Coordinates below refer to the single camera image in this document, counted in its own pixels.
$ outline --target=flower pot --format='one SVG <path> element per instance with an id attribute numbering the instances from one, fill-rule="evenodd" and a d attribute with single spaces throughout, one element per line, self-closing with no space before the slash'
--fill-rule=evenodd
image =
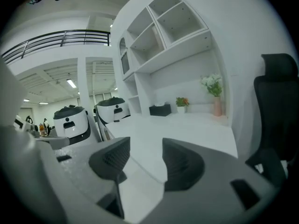
<path id="1" fill-rule="evenodd" d="M 221 116 L 222 108 L 221 108 L 221 100 L 220 96 L 214 97 L 214 116 Z"/>
<path id="2" fill-rule="evenodd" d="M 186 106 L 177 107 L 177 108 L 178 108 L 178 113 L 179 113 L 179 114 L 184 114 L 184 113 L 186 113 Z"/>

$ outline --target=fluorescent light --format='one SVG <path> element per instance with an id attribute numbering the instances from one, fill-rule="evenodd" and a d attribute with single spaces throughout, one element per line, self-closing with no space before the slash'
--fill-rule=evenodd
<path id="1" fill-rule="evenodd" d="M 67 81 L 67 83 L 70 84 L 71 87 L 76 88 L 75 84 L 73 83 L 73 81 L 71 79 L 67 79 L 66 81 Z"/>

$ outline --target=black lid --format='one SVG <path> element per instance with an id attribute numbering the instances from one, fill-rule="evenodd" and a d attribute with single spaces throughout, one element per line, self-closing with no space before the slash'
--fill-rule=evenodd
<path id="1" fill-rule="evenodd" d="M 69 117 L 75 114 L 78 114 L 80 112 L 82 112 L 84 110 L 84 108 L 82 108 L 81 106 L 76 106 L 76 107 L 64 107 L 59 111 L 56 111 L 54 113 L 54 117 L 53 119 L 62 119 L 65 117 Z"/>
<path id="2" fill-rule="evenodd" d="M 124 99 L 122 98 L 117 98 L 117 97 L 113 97 L 107 100 L 102 100 L 99 103 L 97 103 L 97 105 L 99 106 L 113 106 L 113 105 L 118 105 L 118 104 L 122 104 L 124 103 Z"/>

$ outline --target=balcony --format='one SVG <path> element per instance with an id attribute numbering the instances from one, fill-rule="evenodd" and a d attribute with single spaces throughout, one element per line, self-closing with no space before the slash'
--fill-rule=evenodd
<path id="1" fill-rule="evenodd" d="M 47 33 L 12 47 L 2 54 L 2 58 L 10 64 L 46 49 L 85 44 L 111 46 L 110 32 L 80 29 Z"/>

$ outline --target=white pot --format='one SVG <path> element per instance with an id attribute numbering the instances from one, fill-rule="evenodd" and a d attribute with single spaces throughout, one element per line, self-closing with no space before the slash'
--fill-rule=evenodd
<path id="1" fill-rule="evenodd" d="M 186 113 L 186 106 L 183 106 L 183 107 L 177 107 L 178 108 L 178 113 L 179 114 L 184 114 Z"/>

